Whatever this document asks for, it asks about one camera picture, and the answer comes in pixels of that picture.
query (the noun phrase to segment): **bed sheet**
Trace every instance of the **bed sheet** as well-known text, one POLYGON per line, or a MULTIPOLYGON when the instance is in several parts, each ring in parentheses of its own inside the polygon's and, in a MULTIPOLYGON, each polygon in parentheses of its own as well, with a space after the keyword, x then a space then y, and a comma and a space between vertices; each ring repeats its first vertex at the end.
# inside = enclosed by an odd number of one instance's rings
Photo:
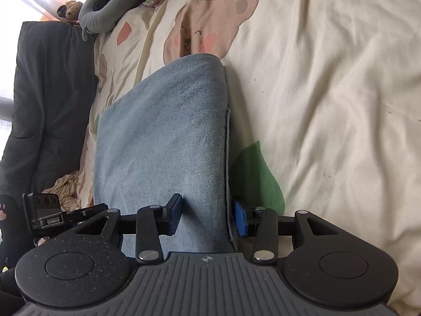
POLYGON ((129 11, 95 46, 83 206, 100 112, 165 63, 212 53, 229 87, 231 191, 280 214, 308 209, 382 248, 399 266, 390 306, 417 315, 420 25, 421 0, 167 0, 129 11))

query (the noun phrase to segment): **plush toy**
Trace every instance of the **plush toy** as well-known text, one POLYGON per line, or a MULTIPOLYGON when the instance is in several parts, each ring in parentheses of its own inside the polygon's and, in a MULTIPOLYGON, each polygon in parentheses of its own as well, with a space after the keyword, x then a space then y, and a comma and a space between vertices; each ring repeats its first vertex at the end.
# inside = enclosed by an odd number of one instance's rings
POLYGON ((66 18, 69 21, 77 21, 79 19, 79 12, 81 11, 83 3, 80 1, 67 1, 64 5, 57 9, 57 14, 61 18, 66 18))

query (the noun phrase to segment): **blue denim fabric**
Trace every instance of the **blue denim fabric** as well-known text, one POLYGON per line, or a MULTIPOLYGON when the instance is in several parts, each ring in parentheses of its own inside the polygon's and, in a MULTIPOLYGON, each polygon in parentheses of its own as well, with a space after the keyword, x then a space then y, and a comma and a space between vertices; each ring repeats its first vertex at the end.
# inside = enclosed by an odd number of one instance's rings
MULTIPOLYGON (((161 236, 170 251, 231 252, 227 203, 229 111, 224 67, 209 54, 166 65, 99 117, 95 204, 135 214, 184 198, 177 233, 161 236)), ((133 256, 134 235, 123 252, 133 256)))

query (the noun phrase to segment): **teddy bear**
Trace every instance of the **teddy bear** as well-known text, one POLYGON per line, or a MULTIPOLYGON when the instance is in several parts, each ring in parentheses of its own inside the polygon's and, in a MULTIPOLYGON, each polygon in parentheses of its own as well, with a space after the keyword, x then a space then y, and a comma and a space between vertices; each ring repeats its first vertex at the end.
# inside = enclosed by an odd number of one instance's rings
POLYGON ((164 43, 168 64, 195 53, 224 58, 239 27, 251 18, 259 0, 190 0, 181 8, 164 43))
POLYGON ((69 21, 77 21, 79 12, 81 11, 83 3, 80 1, 70 0, 57 9, 57 15, 61 18, 66 18, 69 21))

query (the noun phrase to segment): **neck pillow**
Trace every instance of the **neck pillow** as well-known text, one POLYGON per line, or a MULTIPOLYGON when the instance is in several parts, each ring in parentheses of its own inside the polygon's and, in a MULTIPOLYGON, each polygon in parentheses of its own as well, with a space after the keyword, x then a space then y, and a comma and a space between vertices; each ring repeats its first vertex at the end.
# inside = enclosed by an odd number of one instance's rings
POLYGON ((79 12, 79 23, 82 27, 82 38, 87 39, 87 33, 105 33, 111 31, 121 17, 138 0, 110 0, 100 10, 95 10, 99 0, 86 0, 79 12))

